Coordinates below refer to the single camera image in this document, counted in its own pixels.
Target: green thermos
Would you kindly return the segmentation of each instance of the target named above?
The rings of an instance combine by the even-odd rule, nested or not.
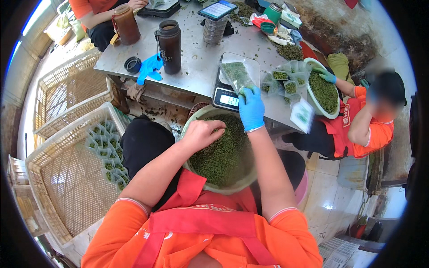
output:
[[[275,24],[277,25],[278,21],[280,20],[281,12],[283,11],[283,8],[276,4],[271,3],[264,11],[264,14],[267,15],[267,17]]]

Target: brown water bottle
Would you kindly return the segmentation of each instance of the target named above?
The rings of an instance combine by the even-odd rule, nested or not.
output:
[[[134,18],[133,9],[128,4],[122,4],[115,8],[112,23],[122,44],[132,45],[140,39],[140,31]]]
[[[163,21],[155,31],[155,38],[164,63],[164,70],[172,75],[180,71],[182,59],[180,53],[180,28],[174,20]]]

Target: stainless steel table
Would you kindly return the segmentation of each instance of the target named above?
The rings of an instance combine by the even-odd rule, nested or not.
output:
[[[147,77],[145,82],[183,91],[195,96],[200,95],[212,98],[218,63],[224,52],[255,58],[261,65],[261,80],[264,78],[266,71],[286,62],[284,58],[278,55],[275,46],[268,40],[267,36],[256,26],[243,27],[239,23],[233,23],[236,31],[233,35],[224,37],[218,45],[206,44],[202,39],[204,27],[200,25],[204,18],[197,14],[198,10],[202,9],[202,5],[197,1],[185,2],[182,0],[180,5],[182,5],[183,9],[180,9],[168,19],[176,20],[181,29],[181,49],[183,50],[181,71],[175,75],[168,75],[164,73],[162,68],[160,70],[163,77],[161,81]],[[94,69],[106,74],[136,80],[139,73],[130,75],[124,69],[124,62],[131,56],[136,56],[143,61],[156,54],[157,44],[154,31],[158,29],[159,23],[163,20],[166,19],[136,16],[142,35],[140,40],[130,46],[109,45]],[[267,118],[301,131],[290,121],[291,109],[282,96],[268,97],[263,92],[262,100],[265,104],[265,116]]]

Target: bracelet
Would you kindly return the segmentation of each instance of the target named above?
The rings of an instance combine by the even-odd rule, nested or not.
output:
[[[250,129],[250,130],[245,130],[244,131],[244,133],[250,133],[250,132],[253,132],[253,131],[255,131],[255,130],[258,130],[258,129],[260,129],[260,128],[263,128],[265,126],[265,123],[262,125],[262,126],[259,126],[259,127],[256,127],[256,128],[252,128],[252,129]]]

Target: scale display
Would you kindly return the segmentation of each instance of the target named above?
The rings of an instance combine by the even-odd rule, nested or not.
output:
[[[217,87],[211,103],[216,108],[230,111],[239,111],[239,97],[233,90]]]
[[[239,99],[222,94],[221,95],[221,103],[229,104],[229,105],[233,105],[233,106],[238,106],[239,105]]]

